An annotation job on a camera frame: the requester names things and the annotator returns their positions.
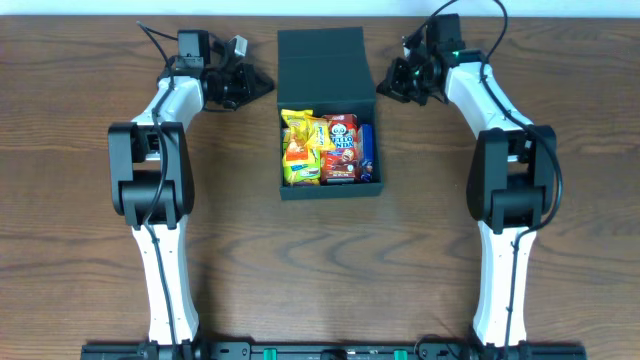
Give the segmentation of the yellow orange candy packet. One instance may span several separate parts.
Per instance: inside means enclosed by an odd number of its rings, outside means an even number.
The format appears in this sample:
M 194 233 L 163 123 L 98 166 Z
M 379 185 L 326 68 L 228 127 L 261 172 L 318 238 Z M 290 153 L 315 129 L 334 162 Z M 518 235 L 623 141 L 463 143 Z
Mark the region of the yellow orange candy packet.
M 285 167 L 309 165 L 315 162 L 313 151 L 306 145 L 309 139 L 307 118 L 312 110 L 281 110 L 281 117 L 287 125 L 288 136 L 284 140 L 283 165 Z

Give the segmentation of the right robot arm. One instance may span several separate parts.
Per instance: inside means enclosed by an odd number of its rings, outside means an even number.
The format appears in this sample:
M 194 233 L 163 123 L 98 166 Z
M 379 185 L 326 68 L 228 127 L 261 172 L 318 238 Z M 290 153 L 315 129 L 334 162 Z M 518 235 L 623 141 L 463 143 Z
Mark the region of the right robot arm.
M 556 134 L 520 113 L 497 83 L 489 55 L 467 48 L 456 14 L 430 16 L 403 40 L 377 92 L 401 103 L 455 105 L 476 139 L 466 201 L 482 242 L 474 335 L 508 351 L 526 339 L 529 251 L 562 193 Z

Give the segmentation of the black container box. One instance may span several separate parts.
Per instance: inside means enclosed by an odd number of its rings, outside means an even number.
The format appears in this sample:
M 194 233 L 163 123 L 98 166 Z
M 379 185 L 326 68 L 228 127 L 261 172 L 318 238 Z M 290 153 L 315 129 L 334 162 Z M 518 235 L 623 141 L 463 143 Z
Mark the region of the black container box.
M 283 200 L 378 196 L 383 190 L 376 119 L 376 86 L 360 27 L 280 30 L 277 33 L 277 109 L 316 115 L 354 114 L 373 130 L 373 172 L 368 183 L 319 186 L 281 184 Z

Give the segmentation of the blue Dairy Milk bar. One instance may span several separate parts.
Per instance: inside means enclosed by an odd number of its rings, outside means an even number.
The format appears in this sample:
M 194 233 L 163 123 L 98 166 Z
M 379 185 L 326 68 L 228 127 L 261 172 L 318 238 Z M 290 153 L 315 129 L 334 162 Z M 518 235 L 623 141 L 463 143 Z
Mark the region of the blue Dairy Milk bar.
M 362 160 L 359 163 L 358 179 L 361 183 L 370 183 L 373 179 L 374 166 L 370 160 Z

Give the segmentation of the green Pretz snack box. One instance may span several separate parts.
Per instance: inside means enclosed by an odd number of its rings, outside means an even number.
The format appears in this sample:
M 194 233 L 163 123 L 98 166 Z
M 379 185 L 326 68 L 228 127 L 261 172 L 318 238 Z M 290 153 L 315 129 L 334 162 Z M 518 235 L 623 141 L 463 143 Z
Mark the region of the green Pretz snack box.
M 284 155 L 284 140 L 288 136 L 287 128 L 282 131 L 282 151 Z M 282 157 L 282 167 L 283 167 L 283 179 L 284 183 L 287 186 L 307 186 L 307 185 L 318 185 L 319 179 L 321 175 L 320 168 L 320 158 L 317 155 L 315 150 L 312 150 L 313 154 L 316 157 L 314 163 L 309 165 L 299 165 L 292 167 L 285 167 L 283 165 L 283 157 Z

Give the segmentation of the small yellow snack packet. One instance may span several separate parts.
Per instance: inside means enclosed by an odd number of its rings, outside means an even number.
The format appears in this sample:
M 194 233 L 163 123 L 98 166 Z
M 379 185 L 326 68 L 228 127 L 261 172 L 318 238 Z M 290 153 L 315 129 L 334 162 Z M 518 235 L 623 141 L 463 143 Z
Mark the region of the small yellow snack packet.
M 308 127 L 308 138 L 305 145 L 318 151 L 333 151 L 336 149 L 329 134 L 330 122 L 325 118 L 317 118 L 310 115 L 305 116 Z

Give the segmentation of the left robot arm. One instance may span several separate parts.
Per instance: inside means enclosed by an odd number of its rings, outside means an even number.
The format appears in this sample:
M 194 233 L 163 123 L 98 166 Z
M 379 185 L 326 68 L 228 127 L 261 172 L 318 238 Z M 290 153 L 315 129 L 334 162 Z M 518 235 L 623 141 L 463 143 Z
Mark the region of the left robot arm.
M 195 202 L 186 131 L 210 103 L 216 113 L 233 112 L 274 88 L 245 62 L 248 42 L 240 35 L 222 41 L 205 30 L 180 30 L 172 39 L 178 52 L 161 55 L 164 67 L 149 105 L 108 130 L 113 206 L 142 256 L 148 338 L 164 347 L 193 342 L 199 328 L 186 256 Z

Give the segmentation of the blue Eclipse mint box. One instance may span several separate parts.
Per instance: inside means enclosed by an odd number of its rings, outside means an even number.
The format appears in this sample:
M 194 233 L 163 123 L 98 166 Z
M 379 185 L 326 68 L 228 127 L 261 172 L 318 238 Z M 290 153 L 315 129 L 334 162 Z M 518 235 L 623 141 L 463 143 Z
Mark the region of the blue Eclipse mint box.
M 358 162 L 363 168 L 370 167 L 374 161 L 373 128 L 363 124 L 358 129 Z

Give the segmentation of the red Hello Panda box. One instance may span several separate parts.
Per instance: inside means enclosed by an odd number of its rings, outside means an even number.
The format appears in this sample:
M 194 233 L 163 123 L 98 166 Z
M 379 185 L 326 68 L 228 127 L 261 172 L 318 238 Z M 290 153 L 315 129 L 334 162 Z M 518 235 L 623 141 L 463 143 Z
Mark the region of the red Hello Panda box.
M 325 185 L 354 183 L 357 167 L 357 116 L 324 115 L 329 123 L 329 139 L 333 150 L 321 154 L 321 183 Z

